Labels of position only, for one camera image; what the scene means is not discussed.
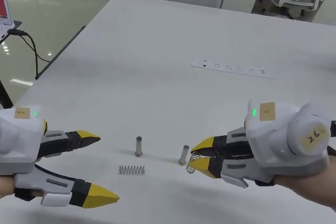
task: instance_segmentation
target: white table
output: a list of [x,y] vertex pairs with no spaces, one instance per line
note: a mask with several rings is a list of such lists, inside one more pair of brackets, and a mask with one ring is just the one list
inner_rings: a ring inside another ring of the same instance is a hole
[[[249,98],[318,100],[336,118],[336,27],[158,0],[111,0],[25,94],[50,129],[101,142],[41,166],[117,193],[97,209],[0,201],[2,223],[331,223],[335,213],[280,186],[247,189],[176,161],[182,146],[242,126]],[[191,67],[195,58],[264,66],[275,80]],[[135,138],[143,156],[134,156]],[[118,175],[145,165],[144,176]]]

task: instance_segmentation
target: coiled spring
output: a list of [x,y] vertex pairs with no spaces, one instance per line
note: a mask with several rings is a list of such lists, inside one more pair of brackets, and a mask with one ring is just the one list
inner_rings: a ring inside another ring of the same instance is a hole
[[144,166],[119,165],[119,174],[141,175],[145,173]]
[[188,165],[187,165],[187,172],[188,173],[194,173],[195,172],[195,168],[192,168],[189,164],[190,164],[190,162],[191,161],[194,161],[194,160],[197,160],[197,159],[199,159],[199,158],[201,158],[201,155],[199,154],[199,153],[197,153],[197,152],[194,152],[192,155],[191,155],[191,157],[190,157],[190,159],[189,159],[189,162],[188,162]]

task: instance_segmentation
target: glossy floor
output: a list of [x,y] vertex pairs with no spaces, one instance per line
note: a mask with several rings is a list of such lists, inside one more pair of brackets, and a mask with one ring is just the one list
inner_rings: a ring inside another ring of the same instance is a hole
[[[74,34],[109,0],[8,0],[20,29],[34,38],[38,53],[52,59]],[[45,63],[39,61],[40,70]],[[9,37],[0,46],[0,80],[15,103],[35,81],[33,52],[19,37]]]

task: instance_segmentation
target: power outlet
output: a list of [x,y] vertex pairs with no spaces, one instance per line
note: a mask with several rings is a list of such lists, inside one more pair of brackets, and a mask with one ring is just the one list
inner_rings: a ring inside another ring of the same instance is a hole
[[247,76],[274,79],[273,75],[269,71],[266,71],[265,68],[244,67],[241,65],[238,66],[229,63],[197,59],[192,61],[192,66],[195,68],[203,68],[208,70],[216,70],[228,73],[244,74]]

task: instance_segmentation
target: metal pin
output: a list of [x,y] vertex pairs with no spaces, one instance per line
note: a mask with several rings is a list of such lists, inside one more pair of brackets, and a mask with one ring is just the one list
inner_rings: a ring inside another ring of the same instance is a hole
[[189,146],[187,145],[184,145],[183,146],[183,150],[182,150],[182,154],[181,154],[181,157],[180,159],[178,160],[178,164],[179,165],[185,165],[186,164],[186,158],[187,158],[187,155],[188,155],[188,151],[189,151]]
[[141,145],[142,145],[142,137],[138,136],[136,137],[137,139],[137,146],[135,149],[135,156],[136,157],[141,157],[142,156],[142,151],[141,151]]

